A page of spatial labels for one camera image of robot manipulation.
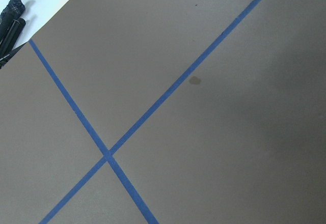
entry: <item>crumpled black material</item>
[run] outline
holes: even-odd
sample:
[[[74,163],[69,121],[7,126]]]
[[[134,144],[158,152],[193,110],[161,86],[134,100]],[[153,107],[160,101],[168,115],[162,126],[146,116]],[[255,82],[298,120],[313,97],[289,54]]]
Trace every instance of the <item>crumpled black material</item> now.
[[[2,19],[5,17],[6,13],[9,11],[13,11],[15,15],[14,19],[17,19],[25,11],[25,5],[21,2],[21,0],[10,0],[8,5],[0,14],[0,23],[2,22]]]

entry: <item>blue tape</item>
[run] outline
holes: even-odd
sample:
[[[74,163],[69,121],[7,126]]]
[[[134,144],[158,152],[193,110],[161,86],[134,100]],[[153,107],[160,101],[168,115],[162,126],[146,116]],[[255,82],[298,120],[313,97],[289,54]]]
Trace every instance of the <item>blue tape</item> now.
[[[237,25],[259,4],[253,0],[212,44],[189,66],[189,68],[163,93],[162,96],[133,124],[133,126],[110,149],[115,154],[120,147],[145,123],[145,121],[167,100],[187,77],[214,51],[214,49],[237,27]]]
[[[60,202],[40,221],[39,224],[48,223],[66,203],[91,179],[91,177],[105,164],[106,159],[101,158],[84,177],[60,200]]]
[[[103,143],[102,139],[98,136],[98,134],[96,133],[96,131],[94,130],[92,125],[88,122],[88,120],[86,119],[86,117],[84,116],[82,111],[79,109],[77,104],[74,102],[74,100],[72,99],[72,97],[70,96],[70,94],[68,93],[66,88],[63,86],[63,84],[61,83],[61,81],[59,80],[59,78],[57,77],[55,72],[52,70],[50,64],[46,61],[46,59],[43,56],[43,54],[41,53],[41,51],[38,49],[38,47],[34,43],[34,41],[31,39],[29,41],[29,43],[32,46],[32,48],[33,48],[34,52],[36,53],[36,55],[38,56],[38,58],[41,60],[44,67],[46,68],[47,72],[50,74],[53,81],[55,82],[55,84],[57,85],[59,90],[61,91],[62,95],[65,97],[65,99],[67,100],[67,102],[69,103],[69,105],[71,106],[73,111],[76,113],[77,117],[79,118],[79,120],[81,121],[81,123],[83,124],[83,126],[85,127],[87,132],[89,133],[89,135],[92,137],[93,141],[95,142],[95,144],[97,145],[99,150],[102,152],[106,161],[110,164],[110,166],[116,173],[116,175],[119,178],[122,185],[125,187],[127,192],[130,194],[131,198],[134,200],[134,203],[137,205],[138,209],[140,210],[142,215],[145,217],[147,222],[148,223],[158,223],[155,216],[152,214],[150,209],[147,207],[147,205],[145,204],[145,202],[143,201],[141,196],[137,193],[135,187],[131,184],[131,182],[129,181],[127,176],[124,174],[122,169],[116,163],[116,161],[114,160],[109,149],[107,149],[107,147]],[[62,204],[63,205],[60,208],[62,208],[66,204],[66,202],[62,202]]]

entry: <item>intersection of blue lines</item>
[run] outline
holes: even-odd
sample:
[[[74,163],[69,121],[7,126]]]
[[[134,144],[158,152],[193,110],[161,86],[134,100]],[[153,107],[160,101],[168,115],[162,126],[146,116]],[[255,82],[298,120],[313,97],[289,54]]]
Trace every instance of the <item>intersection of blue lines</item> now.
[[[34,52],[44,65],[45,69],[65,97],[71,108],[76,113],[80,122],[83,124],[103,157],[86,173],[86,175],[62,198],[62,200],[54,206],[54,208],[40,221],[40,224],[48,223],[64,206],[65,204],[91,179],[91,177],[107,162],[120,182],[123,184],[129,195],[131,196],[138,209],[148,223],[158,223],[155,216],[152,214],[146,203],[136,191],[135,187],[129,181],[123,170],[113,157],[120,147],[143,125],[143,123],[168,99],[169,96],[189,77],[189,75],[215,50],[215,48],[237,27],[237,25],[258,5],[261,0],[253,0],[234,20],[233,22],[212,42],[212,44],[189,66],[188,69],[163,93],[162,96],[134,123],[134,125],[113,145],[108,149],[102,139],[98,136],[92,125],[88,122],[82,111],[74,102],[66,88],[60,82],[59,78],[52,70],[51,66],[38,49],[33,40],[29,43]]]

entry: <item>brown spot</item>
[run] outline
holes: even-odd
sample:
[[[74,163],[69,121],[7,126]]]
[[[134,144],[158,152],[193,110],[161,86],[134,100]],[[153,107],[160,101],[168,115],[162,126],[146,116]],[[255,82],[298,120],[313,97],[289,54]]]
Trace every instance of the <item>brown spot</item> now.
[[[202,80],[196,76],[189,79],[189,83],[193,85],[199,85]]]

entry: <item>floor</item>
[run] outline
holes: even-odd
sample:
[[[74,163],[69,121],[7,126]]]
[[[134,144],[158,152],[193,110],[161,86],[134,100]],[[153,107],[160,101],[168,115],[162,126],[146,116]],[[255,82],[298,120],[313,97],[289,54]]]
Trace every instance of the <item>floor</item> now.
[[[0,222],[326,223],[325,19],[70,0],[0,71]]]

